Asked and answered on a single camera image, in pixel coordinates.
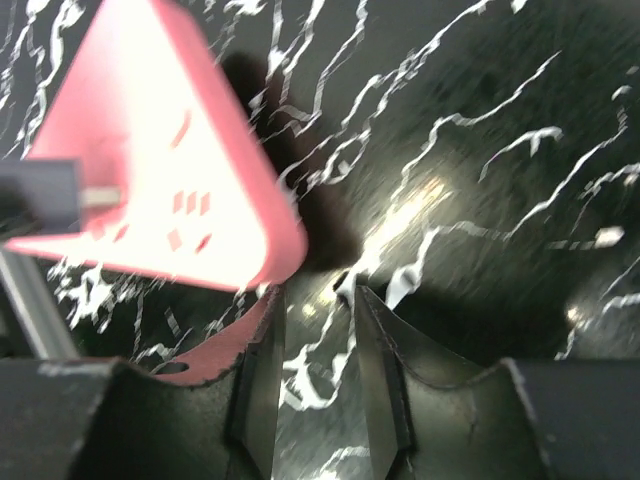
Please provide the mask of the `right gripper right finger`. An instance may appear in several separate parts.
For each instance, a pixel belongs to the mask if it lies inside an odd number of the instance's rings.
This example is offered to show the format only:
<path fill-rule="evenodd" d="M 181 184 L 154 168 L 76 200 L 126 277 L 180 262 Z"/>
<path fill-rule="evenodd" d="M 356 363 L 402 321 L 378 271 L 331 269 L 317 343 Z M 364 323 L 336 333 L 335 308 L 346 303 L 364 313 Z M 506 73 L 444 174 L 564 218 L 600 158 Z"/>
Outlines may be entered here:
<path fill-rule="evenodd" d="M 514 360 L 481 368 L 369 288 L 354 320 L 377 479 L 635 479 L 635 360 Z"/>

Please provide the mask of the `grey plug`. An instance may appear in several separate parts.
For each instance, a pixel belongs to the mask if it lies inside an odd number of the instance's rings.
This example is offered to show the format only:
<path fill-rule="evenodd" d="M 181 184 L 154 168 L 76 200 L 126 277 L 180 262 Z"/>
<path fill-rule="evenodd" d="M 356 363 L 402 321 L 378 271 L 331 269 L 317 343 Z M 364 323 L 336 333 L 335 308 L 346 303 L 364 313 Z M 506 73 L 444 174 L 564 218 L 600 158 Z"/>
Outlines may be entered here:
<path fill-rule="evenodd" d="M 1 239 L 79 233 L 85 213 L 121 203 L 116 186 L 83 186 L 73 160 L 1 163 Z"/>

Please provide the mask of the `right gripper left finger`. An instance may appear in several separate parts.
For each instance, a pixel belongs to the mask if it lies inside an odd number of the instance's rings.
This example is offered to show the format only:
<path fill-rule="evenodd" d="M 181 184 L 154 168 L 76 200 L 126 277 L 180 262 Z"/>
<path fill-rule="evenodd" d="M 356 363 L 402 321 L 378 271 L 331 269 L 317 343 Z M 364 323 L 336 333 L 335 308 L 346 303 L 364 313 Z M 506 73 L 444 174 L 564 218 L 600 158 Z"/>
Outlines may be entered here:
<path fill-rule="evenodd" d="M 5 479 L 267 479 L 285 291 L 152 375 L 118 358 L 1 364 Z"/>

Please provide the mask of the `pink triangular socket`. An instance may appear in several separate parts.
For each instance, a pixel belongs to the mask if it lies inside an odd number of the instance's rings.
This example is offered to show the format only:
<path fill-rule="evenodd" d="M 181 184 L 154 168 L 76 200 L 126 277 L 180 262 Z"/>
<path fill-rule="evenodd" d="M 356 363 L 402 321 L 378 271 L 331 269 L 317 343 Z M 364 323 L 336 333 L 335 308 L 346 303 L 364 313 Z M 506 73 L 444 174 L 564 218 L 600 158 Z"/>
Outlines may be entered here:
<path fill-rule="evenodd" d="M 119 203 L 13 251 L 223 290 L 282 282 L 305 258 L 268 156 L 175 2 L 100 4 L 27 157 L 58 158 Z"/>

